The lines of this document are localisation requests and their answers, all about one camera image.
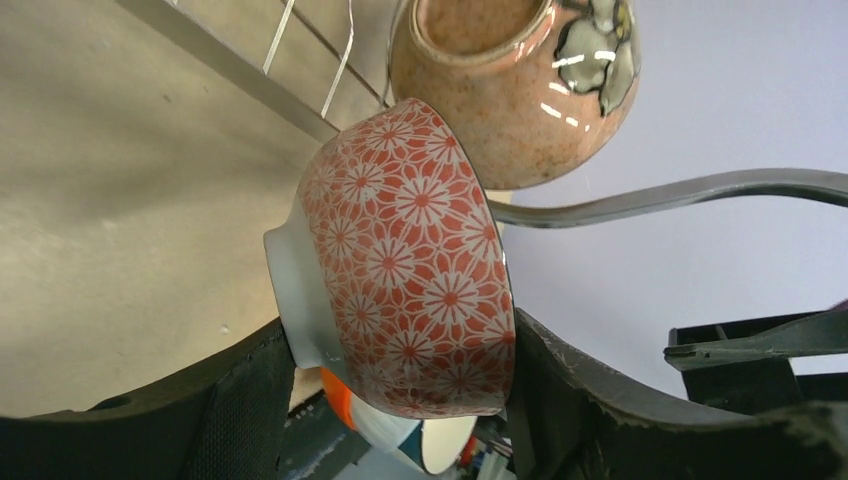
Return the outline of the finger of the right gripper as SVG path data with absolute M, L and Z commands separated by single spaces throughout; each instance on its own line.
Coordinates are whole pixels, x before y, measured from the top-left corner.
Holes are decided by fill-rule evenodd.
M 789 314 L 669 332 L 665 361 L 703 405 L 797 405 L 847 400 L 847 374 L 796 374 L 793 358 L 847 352 L 847 309 Z

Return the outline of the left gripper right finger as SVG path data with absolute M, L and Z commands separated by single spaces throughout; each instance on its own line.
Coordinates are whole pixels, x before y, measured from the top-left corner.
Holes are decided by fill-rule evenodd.
M 843 479 L 847 400 L 703 405 L 649 387 L 516 314 L 506 408 L 521 479 Z

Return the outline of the brown glazed bowl stack top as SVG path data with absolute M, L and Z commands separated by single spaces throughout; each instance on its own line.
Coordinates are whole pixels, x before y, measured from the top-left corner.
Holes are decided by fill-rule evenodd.
M 627 0 L 406 2 L 388 71 L 396 100 L 449 124 L 490 190 L 559 178 L 619 130 L 642 66 Z

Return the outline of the black leaf patterned bowl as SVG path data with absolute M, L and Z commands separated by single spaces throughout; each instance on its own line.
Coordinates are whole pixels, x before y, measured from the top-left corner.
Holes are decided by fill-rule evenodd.
M 410 98 L 338 133 L 263 237 L 295 364 L 407 418 L 500 412 L 516 364 L 505 253 L 448 123 Z

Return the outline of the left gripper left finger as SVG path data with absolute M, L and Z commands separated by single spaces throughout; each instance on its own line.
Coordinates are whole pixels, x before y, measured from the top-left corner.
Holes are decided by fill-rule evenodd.
M 293 360 L 279 321 L 85 411 L 1 420 L 4 479 L 279 479 Z

